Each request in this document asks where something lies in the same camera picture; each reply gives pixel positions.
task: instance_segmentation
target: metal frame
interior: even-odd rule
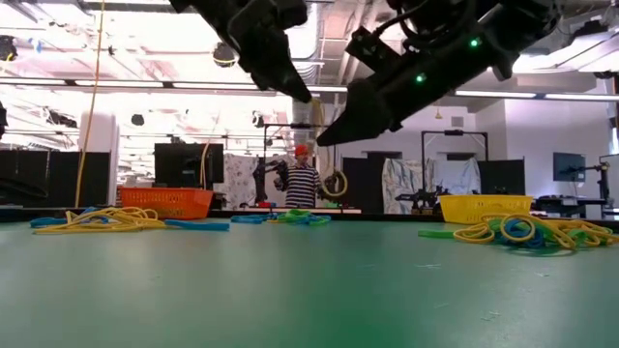
[[[473,135],[481,135],[484,137],[484,150],[486,160],[488,160],[488,145],[486,131],[464,131],[464,130],[422,130],[422,189],[426,189],[426,134],[443,134],[445,136],[464,136],[470,135],[478,141]]]

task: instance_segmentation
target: white column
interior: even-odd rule
[[[90,110],[84,110],[79,124],[79,149],[83,149],[88,127]],[[116,115],[103,108],[95,108],[93,112],[90,134],[88,136],[87,152],[110,153],[109,157],[109,182],[107,186],[107,204],[116,204],[116,180],[118,174],[118,149],[120,139],[120,127]]]

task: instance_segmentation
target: black partition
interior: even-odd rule
[[[496,194],[504,189],[508,194],[526,195],[524,159],[480,160],[482,194]]]
[[[68,208],[74,205],[79,152],[0,151],[0,178],[36,187],[46,199],[7,197],[28,208]],[[80,206],[105,205],[109,183],[109,153],[88,153],[82,175]]]
[[[343,158],[341,170],[348,179],[342,202],[364,214],[384,214],[383,166],[386,159],[401,159],[398,152],[367,152],[367,159]]]
[[[75,202],[79,152],[52,152],[49,157],[47,207],[72,207]],[[107,204],[109,153],[88,153],[81,180],[80,206]]]
[[[365,193],[371,179],[368,174],[368,159],[343,158],[341,160],[341,171],[348,180],[348,190],[341,198],[341,202],[349,207],[361,209],[367,212],[370,206],[370,197]]]
[[[47,191],[47,164],[49,152],[47,151],[0,151],[0,179],[21,183],[28,190]],[[42,198],[32,198],[23,195],[12,195],[2,199],[5,203],[21,206],[36,206],[42,204]]]

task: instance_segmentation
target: red cap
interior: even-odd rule
[[[307,155],[310,151],[308,150],[308,145],[300,144],[294,148],[294,156]]]

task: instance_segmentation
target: computer monitor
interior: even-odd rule
[[[579,154],[552,154],[552,180],[555,182],[584,183],[586,158]]]
[[[155,185],[201,188],[200,163],[205,144],[155,144]],[[204,161],[207,188],[223,183],[223,144],[210,144]]]

